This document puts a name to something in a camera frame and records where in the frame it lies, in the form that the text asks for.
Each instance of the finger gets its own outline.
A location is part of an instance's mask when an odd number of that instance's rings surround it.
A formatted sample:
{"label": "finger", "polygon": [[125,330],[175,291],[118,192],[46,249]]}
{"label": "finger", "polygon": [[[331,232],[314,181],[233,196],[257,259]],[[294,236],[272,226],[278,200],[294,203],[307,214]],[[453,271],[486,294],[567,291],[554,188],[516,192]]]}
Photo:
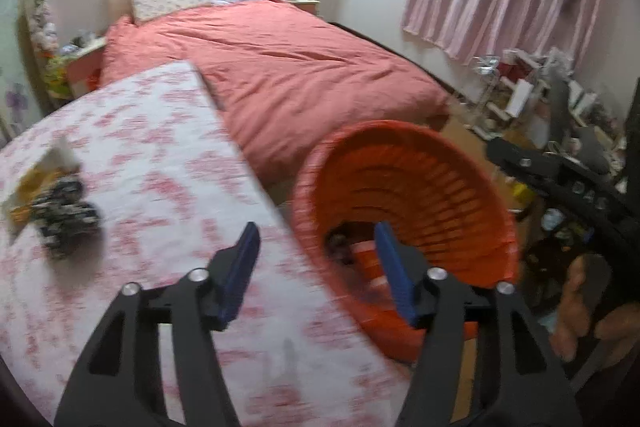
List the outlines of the finger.
{"label": "finger", "polygon": [[640,334],[640,303],[627,303],[610,312],[594,330],[597,339],[616,341]]}
{"label": "finger", "polygon": [[578,339],[562,321],[556,324],[556,331],[551,335],[550,340],[555,354],[562,360],[571,362],[575,358]]}
{"label": "finger", "polygon": [[605,359],[602,367],[611,367],[621,362],[639,341],[640,337],[637,335],[619,341]]}
{"label": "finger", "polygon": [[564,288],[562,290],[570,291],[572,293],[577,292],[580,289],[580,286],[584,284],[585,278],[586,270],[584,266],[584,257],[576,257],[569,265],[566,282],[564,283]]}
{"label": "finger", "polygon": [[558,306],[558,320],[569,328],[576,337],[584,337],[589,332],[591,322],[582,295],[565,292]]}

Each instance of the floral tablecloth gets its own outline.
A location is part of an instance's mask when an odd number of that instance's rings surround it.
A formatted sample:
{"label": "floral tablecloth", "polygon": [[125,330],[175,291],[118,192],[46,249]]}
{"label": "floral tablecloth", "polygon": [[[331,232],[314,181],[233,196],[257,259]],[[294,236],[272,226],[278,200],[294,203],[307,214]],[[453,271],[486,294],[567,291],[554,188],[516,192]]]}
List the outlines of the floral tablecloth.
{"label": "floral tablecloth", "polygon": [[[262,249],[240,317],[215,333],[245,426],[386,426],[407,383],[332,301],[231,142],[198,74],[174,62],[67,105],[0,152],[0,201],[65,136],[104,238],[50,261],[33,226],[0,227],[0,354],[53,419],[84,343],[123,283],[175,282],[255,221]],[[169,415],[181,420],[161,328]]]}

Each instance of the orange basket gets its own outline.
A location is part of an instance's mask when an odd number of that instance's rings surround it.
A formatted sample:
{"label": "orange basket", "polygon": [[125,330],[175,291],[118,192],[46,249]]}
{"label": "orange basket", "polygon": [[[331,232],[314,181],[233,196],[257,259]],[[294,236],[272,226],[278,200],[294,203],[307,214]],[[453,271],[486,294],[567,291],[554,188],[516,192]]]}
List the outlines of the orange basket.
{"label": "orange basket", "polygon": [[[327,234],[341,224],[379,221],[388,221],[399,241],[465,283],[492,287],[516,278],[513,219],[465,153],[428,128],[399,121],[371,121],[332,134],[300,171],[293,229],[324,283],[392,359],[415,361],[424,332],[410,328],[395,310],[351,293],[324,249]],[[354,261],[364,278],[380,274],[370,253]],[[465,333],[474,337],[476,325],[467,323]]]}

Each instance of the bed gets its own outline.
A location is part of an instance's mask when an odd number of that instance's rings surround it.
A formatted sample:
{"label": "bed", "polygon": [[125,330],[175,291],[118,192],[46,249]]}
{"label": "bed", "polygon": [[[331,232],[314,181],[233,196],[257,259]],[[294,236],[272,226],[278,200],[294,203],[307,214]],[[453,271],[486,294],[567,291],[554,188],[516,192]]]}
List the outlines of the bed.
{"label": "bed", "polygon": [[[15,139],[0,152],[0,201],[61,136],[102,242],[53,262],[33,225],[12,244],[0,223],[0,355],[47,419],[123,283],[175,282],[255,221],[262,248],[241,314],[214,334],[241,424],[395,423],[406,379],[321,286],[188,62],[94,91]],[[169,337],[162,329],[164,392],[181,421]]]}
{"label": "bed", "polygon": [[447,93],[422,70],[282,0],[183,10],[136,26],[110,0],[101,83],[172,60],[200,71],[232,138],[267,187],[328,133],[366,120],[442,126]]}

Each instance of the bedside table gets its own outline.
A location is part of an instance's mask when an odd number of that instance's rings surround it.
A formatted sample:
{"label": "bedside table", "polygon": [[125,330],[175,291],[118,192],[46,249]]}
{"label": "bedside table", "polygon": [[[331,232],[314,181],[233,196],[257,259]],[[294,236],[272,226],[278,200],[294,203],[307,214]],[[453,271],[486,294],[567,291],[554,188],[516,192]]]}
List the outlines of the bedside table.
{"label": "bedside table", "polygon": [[87,47],[67,57],[66,80],[76,99],[95,89],[89,80],[96,74],[100,75],[106,45],[106,38],[95,39]]}
{"label": "bedside table", "polygon": [[300,8],[302,11],[307,13],[311,13],[311,15],[318,15],[318,7],[320,6],[320,1],[316,0],[283,0],[288,2],[289,4],[293,4]]}

